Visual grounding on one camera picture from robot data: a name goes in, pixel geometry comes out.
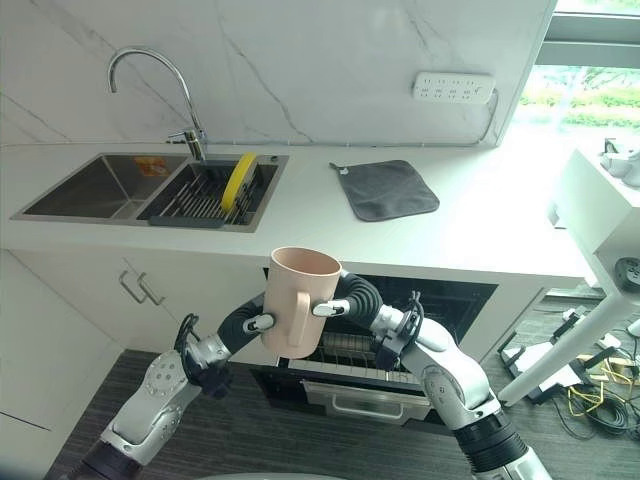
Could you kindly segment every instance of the silver cabinet handle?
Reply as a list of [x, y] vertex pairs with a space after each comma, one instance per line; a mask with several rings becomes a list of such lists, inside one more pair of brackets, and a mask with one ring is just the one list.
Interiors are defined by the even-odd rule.
[[360, 410], [357, 408], [345, 408], [338, 405], [338, 395], [331, 396], [331, 406], [336, 412], [349, 413], [352, 415], [363, 415], [366, 417], [379, 418], [382, 420], [400, 420], [404, 416], [404, 404], [400, 403], [400, 412], [397, 414], [372, 412], [371, 410]]
[[154, 305], [160, 305], [166, 297], [156, 298], [154, 293], [151, 291], [151, 288], [149, 288], [149, 285], [147, 285], [144, 281], [144, 277], [146, 275], [147, 274], [143, 272], [138, 277], [138, 286], [140, 287], [140, 290], [142, 290], [147, 295], [147, 297], [149, 297], [149, 299], [153, 302]]
[[147, 292], [144, 292], [144, 290], [143, 290], [143, 292], [144, 292], [144, 296], [142, 296], [142, 297], [138, 297], [138, 296], [136, 295], [136, 293], [135, 293], [133, 290], [131, 290], [131, 287], [129, 287], [129, 285], [127, 285], [127, 284], [126, 284], [126, 282], [124, 281], [124, 277], [126, 277], [128, 273], [129, 273], [129, 272], [128, 272], [127, 270], [125, 270], [124, 272], [122, 272], [122, 273], [120, 274], [120, 278], [118, 279], [118, 281], [119, 281], [120, 285], [122, 286], [122, 288], [124, 288], [124, 289], [127, 291], [127, 293], [128, 293], [129, 295], [131, 295], [131, 298], [133, 298], [136, 302], [138, 302], [138, 303], [144, 303], [144, 301], [145, 301], [145, 300], [146, 300], [146, 298], [147, 298]]

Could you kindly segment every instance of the gray towel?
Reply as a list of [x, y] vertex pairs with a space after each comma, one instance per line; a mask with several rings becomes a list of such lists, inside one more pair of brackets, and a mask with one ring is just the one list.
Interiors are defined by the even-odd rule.
[[438, 197], [404, 160], [329, 165], [337, 171], [353, 212], [365, 222], [429, 213], [440, 206]]

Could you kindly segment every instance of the window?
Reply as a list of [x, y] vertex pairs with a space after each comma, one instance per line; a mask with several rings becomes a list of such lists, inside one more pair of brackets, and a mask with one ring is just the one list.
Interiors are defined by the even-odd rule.
[[559, 0], [514, 122], [600, 145], [639, 135], [640, 0]]
[[516, 121], [581, 136], [640, 134], [640, 70], [536, 65]]
[[640, 14], [638, 0], [558, 0], [557, 12], [610, 13], [618, 15]]

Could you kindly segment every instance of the faucet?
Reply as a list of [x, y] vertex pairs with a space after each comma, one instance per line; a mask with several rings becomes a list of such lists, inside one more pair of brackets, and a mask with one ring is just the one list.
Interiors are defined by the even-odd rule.
[[189, 93], [189, 88], [187, 87], [187, 83], [184, 81], [180, 70], [176, 67], [171, 60], [169, 60], [164, 55], [156, 52], [147, 47], [138, 47], [138, 46], [130, 46], [123, 47], [117, 50], [111, 60], [109, 60], [109, 68], [107, 69], [108, 77], [109, 77], [109, 88], [112, 93], [116, 93], [118, 89], [116, 88], [116, 66], [127, 55], [131, 54], [140, 54], [147, 55], [151, 58], [155, 58], [160, 63], [162, 63], [165, 67], [167, 67], [171, 73], [173, 73], [180, 84], [180, 88], [182, 88], [182, 93], [184, 94], [184, 99], [187, 103], [187, 108], [189, 110], [189, 114], [191, 115], [191, 120], [193, 121], [193, 128], [187, 128], [182, 132], [169, 135], [169, 138], [184, 136], [184, 139], [189, 146], [189, 150], [191, 150], [191, 154], [193, 157], [199, 161], [200, 163], [205, 163], [205, 154], [207, 149], [207, 134], [200, 125], [200, 120], [198, 120], [198, 115], [196, 114], [196, 107], [193, 104], [193, 100], [191, 100], [191, 94]]

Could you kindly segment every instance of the gray floor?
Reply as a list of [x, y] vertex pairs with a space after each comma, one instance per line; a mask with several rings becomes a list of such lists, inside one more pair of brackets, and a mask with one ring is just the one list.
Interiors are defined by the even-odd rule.
[[[548, 339], [570, 299], [547, 300], [518, 329], [512, 344]], [[47, 479], [78, 462], [122, 402], [137, 388], [152, 354], [125, 352], [69, 437]], [[494, 390], [510, 380], [493, 356], [484, 364]], [[232, 393], [216, 401], [197, 399], [164, 450], [142, 479], [181, 480], [239, 472], [306, 472], [349, 480], [464, 479], [469, 467], [455, 440], [352, 419], [337, 419], [270, 408], [248, 369], [234, 366]], [[524, 440], [543, 459], [554, 479], [638, 479], [640, 442], [598, 433], [581, 442], [562, 429], [546, 403], [525, 401], [509, 409]], [[568, 420], [578, 431], [586, 422]]]

